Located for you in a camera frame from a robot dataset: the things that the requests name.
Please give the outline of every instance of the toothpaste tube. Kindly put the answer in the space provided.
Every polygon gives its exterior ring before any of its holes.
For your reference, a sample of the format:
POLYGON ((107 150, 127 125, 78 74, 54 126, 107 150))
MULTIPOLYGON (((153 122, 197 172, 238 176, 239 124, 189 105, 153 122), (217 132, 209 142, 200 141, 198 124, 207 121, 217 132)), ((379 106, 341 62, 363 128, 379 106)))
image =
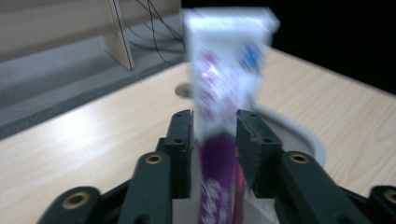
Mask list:
POLYGON ((198 223, 228 224, 233 222, 232 201, 240 198, 232 195, 239 167, 236 111, 250 110, 278 20, 265 7, 189 8, 183 9, 182 17, 201 160, 198 223))

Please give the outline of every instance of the wooden table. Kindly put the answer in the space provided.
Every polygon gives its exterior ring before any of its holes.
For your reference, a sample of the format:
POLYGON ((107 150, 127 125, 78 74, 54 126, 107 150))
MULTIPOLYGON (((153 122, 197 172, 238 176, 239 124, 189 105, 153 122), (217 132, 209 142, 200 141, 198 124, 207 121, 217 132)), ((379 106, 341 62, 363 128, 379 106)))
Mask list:
MULTIPOLYGON (((271 49, 258 103, 315 133, 325 170, 367 196, 396 186, 396 98, 271 49)), ((155 149, 171 116, 191 108, 175 95, 186 63, 109 94, 0 142, 0 223, 36 223, 64 191, 101 192, 129 179, 155 149)))

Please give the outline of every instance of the gray floor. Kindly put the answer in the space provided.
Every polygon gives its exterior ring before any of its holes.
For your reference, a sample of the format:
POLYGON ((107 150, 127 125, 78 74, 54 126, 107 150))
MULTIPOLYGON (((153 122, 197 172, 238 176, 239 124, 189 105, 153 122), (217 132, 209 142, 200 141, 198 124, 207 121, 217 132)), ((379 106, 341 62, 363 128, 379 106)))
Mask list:
MULTIPOLYGON (((164 18, 181 34, 180 17, 164 18)), ((131 85, 183 61, 183 45, 159 21, 130 27, 135 69, 126 70, 100 44, 99 37, 0 63, 0 139, 131 85)))

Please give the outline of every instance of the black cable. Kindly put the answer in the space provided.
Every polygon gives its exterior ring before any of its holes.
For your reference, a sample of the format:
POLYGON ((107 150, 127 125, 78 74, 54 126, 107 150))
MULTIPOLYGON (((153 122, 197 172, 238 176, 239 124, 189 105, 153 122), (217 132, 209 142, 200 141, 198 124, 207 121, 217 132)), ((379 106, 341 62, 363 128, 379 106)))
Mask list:
POLYGON ((144 50, 157 50, 158 49, 159 51, 169 52, 169 53, 183 53, 184 52, 183 50, 177 50, 177 49, 160 49, 160 48, 156 49, 155 47, 147 46, 147 45, 139 45, 132 41, 129 41, 129 43, 138 49, 144 49, 144 50))
MULTIPOLYGON (((152 39, 150 37, 142 36, 142 35, 138 34, 131 27, 128 27, 128 29, 131 31, 131 33, 133 35, 135 35, 135 36, 137 36, 137 37, 139 37, 139 38, 141 38, 143 40, 146 40, 148 42, 152 42, 152 39)), ((174 39, 173 37, 169 37, 169 36, 166 36, 166 39, 157 39, 157 42, 163 42, 163 43, 170 43, 170 42, 175 42, 175 41, 177 41, 177 40, 174 39)))
POLYGON ((152 12, 151 12, 151 7, 150 7, 150 4, 149 4, 149 0, 148 0, 148 12, 149 12, 149 17, 151 19, 152 38, 154 40, 155 49, 157 50, 157 53, 158 53, 158 55, 160 55, 161 59, 163 59, 163 61, 165 63, 169 63, 168 61, 165 60, 165 58, 161 55, 160 51, 158 50, 157 41, 155 39, 155 33, 154 33, 154 22, 152 21, 152 12))
POLYGON ((167 28, 167 30, 169 31, 169 33, 178 41, 182 41, 181 39, 181 35, 178 34, 172 27, 170 27, 161 17, 161 15, 158 13, 157 9, 155 8, 155 6, 151 3, 151 1, 148 0, 148 8, 142 3, 140 2, 140 0, 136 0, 136 2, 142 7, 144 8, 147 12, 150 13, 151 17, 155 17, 156 19, 160 20, 160 22, 167 28), (153 9, 155 10, 156 14, 153 14, 151 12, 151 6, 153 6, 153 9))
MULTIPOLYGON (((150 31, 152 30, 152 29, 151 29, 151 26, 147 25, 145 22, 144 22, 143 24, 144 24, 150 31)), ((174 40, 177 40, 178 42, 181 42, 178 38, 175 38, 174 36, 173 36, 173 37, 170 37, 169 35, 160 33, 160 32, 158 32, 158 31, 156 31, 156 30, 154 30, 154 32, 155 32, 156 35, 159 35, 159 36, 162 36, 162 37, 165 37, 165 38, 172 38, 172 39, 174 39, 174 40)))
POLYGON ((163 18, 160 16, 160 13, 158 13, 157 9, 155 8, 155 6, 152 4, 151 0, 148 0, 148 2, 151 4, 152 8, 154 9, 155 13, 157 14, 158 18, 160 19, 160 21, 163 23, 164 26, 166 26, 166 28, 168 29, 168 31, 170 33, 172 33, 173 36, 177 35, 177 37, 175 36, 175 38, 181 40, 181 35, 176 32, 172 27, 170 27, 164 20, 163 18))

